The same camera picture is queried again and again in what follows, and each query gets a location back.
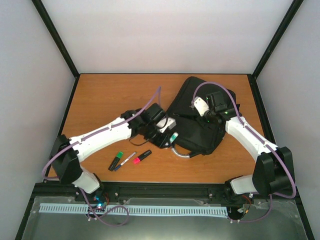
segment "green marker cap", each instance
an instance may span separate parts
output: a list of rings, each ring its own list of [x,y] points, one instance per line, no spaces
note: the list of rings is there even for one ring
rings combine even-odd
[[[122,156],[124,155],[124,153],[122,151],[118,152],[118,154],[116,155],[117,158],[122,158]]]

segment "gray wall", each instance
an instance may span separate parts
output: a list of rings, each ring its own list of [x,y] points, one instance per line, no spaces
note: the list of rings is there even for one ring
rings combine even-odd
[[[81,73],[252,73],[292,0],[43,0]]]
[[[296,184],[320,239],[320,4],[304,1],[258,78],[276,142],[293,152]]]
[[[0,2],[0,238],[14,239],[73,77],[30,0]]]

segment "wooden table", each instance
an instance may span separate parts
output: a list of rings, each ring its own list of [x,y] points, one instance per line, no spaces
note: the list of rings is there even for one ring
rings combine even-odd
[[[127,110],[143,107],[158,86],[162,87],[161,106],[166,110],[190,76],[220,83],[234,91],[241,113],[263,135],[248,77],[244,74],[81,74],[63,134],[70,138],[90,132]],[[143,138],[132,141],[141,143]],[[116,172],[108,170],[117,152],[124,152],[121,162],[134,151],[139,155],[148,149],[152,154],[141,163],[135,165],[130,160]],[[226,134],[211,155],[180,158],[170,149],[158,149],[151,143],[134,146],[123,140],[94,153],[82,166],[108,182],[224,183],[252,174],[255,162],[240,143]],[[54,175],[51,169],[49,176]]]

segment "blue marker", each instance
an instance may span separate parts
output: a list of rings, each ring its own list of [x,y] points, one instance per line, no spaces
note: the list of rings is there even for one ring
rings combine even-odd
[[[121,164],[119,164],[118,166],[115,167],[114,171],[117,171],[119,168],[122,167],[123,164],[125,164],[126,162],[129,161],[130,158],[132,158],[137,152],[135,151],[134,153],[132,153],[130,156],[128,156]]]

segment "black backpack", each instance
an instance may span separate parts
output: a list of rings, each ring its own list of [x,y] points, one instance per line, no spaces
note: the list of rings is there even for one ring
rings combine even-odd
[[[173,128],[173,131],[179,134],[174,144],[189,150],[190,158],[199,154],[211,154],[221,143],[226,133],[224,125],[205,122],[200,117],[198,111],[195,108],[191,108],[193,94],[197,86],[204,82],[204,80],[194,76],[188,77],[166,111],[169,117],[175,119],[176,126]],[[228,108],[232,106],[227,93],[219,86],[213,84],[206,84],[200,87],[196,97],[201,97],[205,100],[207,94],[215,92],[222,93]],[[231,90],[229,92],[234,101],[236,101],[236,94]]]

